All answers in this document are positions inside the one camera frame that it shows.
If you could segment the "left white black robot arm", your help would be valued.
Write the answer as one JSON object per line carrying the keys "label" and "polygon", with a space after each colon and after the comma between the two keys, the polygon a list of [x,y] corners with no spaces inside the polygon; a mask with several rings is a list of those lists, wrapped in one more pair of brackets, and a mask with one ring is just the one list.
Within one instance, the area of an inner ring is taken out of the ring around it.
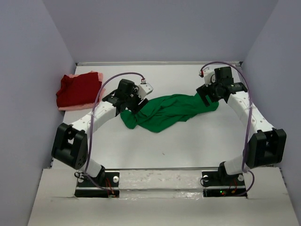
{"label": "left white black robot arm", "polygon": [[146,81],[135,85],[130,80],[122,79],[118,87],[85,116],[71,124],[58,126],[52,157],[84,174],[92,185],[101,185],[105,168],[91,158],[93,133],[125,110],[138,113],[148,103],[146,97],[152,91],[153,87]]}

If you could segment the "green t shirt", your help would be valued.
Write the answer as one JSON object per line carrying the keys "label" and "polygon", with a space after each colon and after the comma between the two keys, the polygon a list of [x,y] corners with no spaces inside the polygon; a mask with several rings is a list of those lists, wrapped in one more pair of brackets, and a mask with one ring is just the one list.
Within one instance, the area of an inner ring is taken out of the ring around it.
{"label": "green t shirt", "polygon": [[198,94],[173,94],[149,100],[136,114],[125,110],[120,117],[128,129],[140,126],[150,132],[160,133],[177,122],[186,122],[199,114],[213,112],[218,106],[218,102],[211,101],[206,106]]}

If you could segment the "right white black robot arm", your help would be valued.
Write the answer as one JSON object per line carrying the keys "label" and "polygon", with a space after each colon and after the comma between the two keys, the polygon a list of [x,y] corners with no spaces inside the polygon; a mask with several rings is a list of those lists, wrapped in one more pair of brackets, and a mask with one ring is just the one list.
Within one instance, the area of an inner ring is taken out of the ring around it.
{"label": "right white black robot arm", "polygon": [[226,185],[234,176],[250,169],[278,164],[283,159],[287,134],[276,129],[260,113],[251,100],[248,88],[235,82],[232,67],[211,69],[202,67],[199,73],[205,83],[197,93],[205,106],[224,100],[246,127],[243,153],[229,161],[220,163],[215,179]]}

